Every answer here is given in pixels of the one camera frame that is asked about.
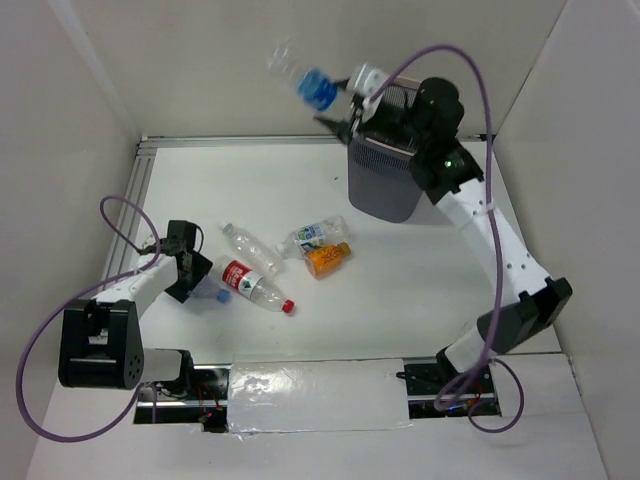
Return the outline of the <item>crushed blue cap bottle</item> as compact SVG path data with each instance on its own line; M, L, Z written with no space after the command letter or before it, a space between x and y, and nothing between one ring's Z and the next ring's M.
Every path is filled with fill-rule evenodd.
M203 300L215 300L220 304L227 304L230 301L231 293L211 276L205 276L192 290L191 297Z

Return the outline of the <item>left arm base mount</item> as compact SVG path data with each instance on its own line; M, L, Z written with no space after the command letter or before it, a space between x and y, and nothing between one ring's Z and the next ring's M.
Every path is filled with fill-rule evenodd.
M187 425L227 433L230 365L195 365L184 385L144 387L134 409L135 425Z

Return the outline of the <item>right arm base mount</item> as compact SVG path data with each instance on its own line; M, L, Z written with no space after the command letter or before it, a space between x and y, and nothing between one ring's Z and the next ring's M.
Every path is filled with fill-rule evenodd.
M486 367L470 390L446 411L434 407L436 395L445 382L440 378L434 359L405 361L396 377L405 382L410 419L466 417L471 407L477 405L477 416L499 416L501 414L491 372Z

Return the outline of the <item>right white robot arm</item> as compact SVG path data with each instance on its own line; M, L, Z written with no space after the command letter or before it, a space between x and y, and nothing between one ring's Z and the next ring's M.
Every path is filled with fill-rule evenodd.
M364 104L371 92L356 89L349 79L325 81L312 98L315 118L345 145L372 136L413 145L407 168L414 183L461 231L495 290L493 309L436 356L438 384L457 392L469 383L472 369L549 328L573 290L533 258L492 203L488 168L457 138L464 108L451 82L428 78L413 101L376 101L368 111Z

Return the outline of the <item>blue label water bottle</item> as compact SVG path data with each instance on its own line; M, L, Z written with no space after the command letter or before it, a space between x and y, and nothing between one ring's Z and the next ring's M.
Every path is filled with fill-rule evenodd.
M272 76L316 114L344 117L351 97L291 42L279 43L268 59Z

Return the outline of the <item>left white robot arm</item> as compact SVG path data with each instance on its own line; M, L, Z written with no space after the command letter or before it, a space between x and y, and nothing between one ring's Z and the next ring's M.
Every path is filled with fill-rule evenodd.
M178 349L143 347L140 318L167 294L183 304L209 274L212 262L196 248L201 228L171 220L167 234L140 252L133 274L63 313L58 379L67 388L132 390L161 382L176 399L196 390L197 374Z

